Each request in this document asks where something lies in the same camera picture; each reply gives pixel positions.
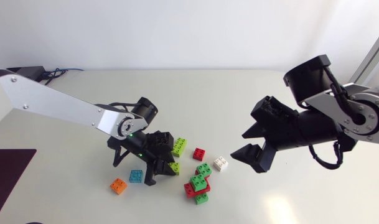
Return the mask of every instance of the dark mat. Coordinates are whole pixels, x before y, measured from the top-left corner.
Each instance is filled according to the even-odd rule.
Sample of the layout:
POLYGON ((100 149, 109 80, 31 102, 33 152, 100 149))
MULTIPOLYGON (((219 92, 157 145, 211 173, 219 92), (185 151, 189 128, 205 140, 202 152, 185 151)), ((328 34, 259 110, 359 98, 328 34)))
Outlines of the dark mat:
POLYGON ((0 149, 0 211, 36 151, 0 149))

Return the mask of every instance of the lime green lego brick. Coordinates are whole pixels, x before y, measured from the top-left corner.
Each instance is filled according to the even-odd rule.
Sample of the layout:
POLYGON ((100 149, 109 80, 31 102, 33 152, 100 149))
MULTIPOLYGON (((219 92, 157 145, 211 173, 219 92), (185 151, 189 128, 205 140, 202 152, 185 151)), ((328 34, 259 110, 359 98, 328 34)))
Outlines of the lime green lego brick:
POLYGON ((180 168, 180 165, 178 162, 170 162, 169 163, 171 169, 175 172, 175 174, 179 175, 179 168, 180 168))
POLYGON ((203 163, 202 165, 197 166, 196 170, 199 174, 203 174, 204 177, 212 173, 212 170, 207 163, 203 163))
POLYGON ((207 193, 196 196, 195 201, 197 205, 200 205, 201 203, 205 203, 206 201, 208 201, 207 193))
POLYGON ((192 187, 194 188, 195 192, 203 190, 207 187, 207 182, 202 174, 198 174, 191 177, 189 182, 190 184, 192 184, 192 187))
POLYGON ((182 152, 185 149, 185 146, 187 145, 187 140, 183 138, 178 138, 177 142, 175 143, 174 147, 172 148, 171 154, 176 157, 180 157, 182 152))

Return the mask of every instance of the black cable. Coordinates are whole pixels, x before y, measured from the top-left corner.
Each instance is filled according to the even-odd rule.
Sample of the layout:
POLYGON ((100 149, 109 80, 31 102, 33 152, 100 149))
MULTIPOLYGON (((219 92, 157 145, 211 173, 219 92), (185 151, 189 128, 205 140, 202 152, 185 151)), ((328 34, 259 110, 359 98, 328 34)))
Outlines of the black cable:
POLYGON ((332 89, 332 93, 333 93, 334 98, 336 99, 337 104, 339 105, 340 109, 346 115, 351 117, 351 119, 354 123, 360 123, 359 118, 357 117, 357 113, 351 107, 351 105, 348 101, 348 94, 345 91, 345 88, 343 86, 339 85, 338 81, 333 76, 333 73, 330 71, 329 67, 324 67, 324 70, 325 70, 328 78, 332 81, 332 84, 330 84, 330 88, 332 89))
POLYGON ((64 69, 56 68, 54 71, 44 72, 44 73, 42 74, 42 79, 43 79, 43 80, 48 80, 44 85, 48 85, 53 79, 62 76, 63 74, 65 74, 65 73, 68 72, 69 70, 79 70, 79 71, 84 71, 84 70, 79 69, 79 68, 64 68, 64 69))
POLYGON ((343 152, 340 150, 339 147, 339 142, 334 142, 333 148, 334 148, 334 153, 336 154, 337 157, 337 162, 336 164, 331 164, 328 162, 323 161, 321 158, 318 157, 318 155, 315 153, 314 146, 310 145, 308 146, 309 151, 311 152, 312 157, 322 166, 325 167, 326 169, 334 170, 337 169, 341 166, 343 163, 343 152))
POLYGON ((139 106, 141 104, 140 103, 110 103, 109 105, 110 106, 122 106, 128 112, 127 106, 139 106))

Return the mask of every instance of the table surface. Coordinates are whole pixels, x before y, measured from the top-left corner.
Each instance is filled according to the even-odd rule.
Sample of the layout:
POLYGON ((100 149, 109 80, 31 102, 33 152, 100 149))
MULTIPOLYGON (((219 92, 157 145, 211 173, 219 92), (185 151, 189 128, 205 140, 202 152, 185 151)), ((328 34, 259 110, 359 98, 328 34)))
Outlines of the table surface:
MULTIPOLYGON (((0 148, 35 148, 27 169, 0 212, 0 223, 379 223, 379 145, 359 142, 338 170, 326 170, 307 148, 278 152, 265 174, 230 157, 245 144, 250 112, 266 95, 299 110, 283 73, 262 70, 121 70, 68 72, 49 87, 90 103, 136 102, 149 98, 159 113, 145 130, 169 131, 188 140, 179 176, 156 176, 157 184, 128 183, 144 162, 127 156, 112 166, 108 136, 92 128, 13 111, 0 122, 0 148), (213 168, 207 203, 186 198, 183 185, 206 150, 213 168), (119 177, 127 189, 109 185, 119 177)), ((335 161, 332 143, 317 153, 335 161)))

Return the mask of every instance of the white lego brick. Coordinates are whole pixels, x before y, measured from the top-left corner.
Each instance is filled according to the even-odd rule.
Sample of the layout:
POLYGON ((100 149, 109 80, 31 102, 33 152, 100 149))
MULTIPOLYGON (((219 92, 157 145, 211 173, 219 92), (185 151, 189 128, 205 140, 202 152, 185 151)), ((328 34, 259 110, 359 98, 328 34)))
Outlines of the white lego brick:
POLYGON ((222 157, 218 157, 216 160, 214 160, 214 167, 218 169, 218 171, 223 171, 227 168, 228 162, 222 157))

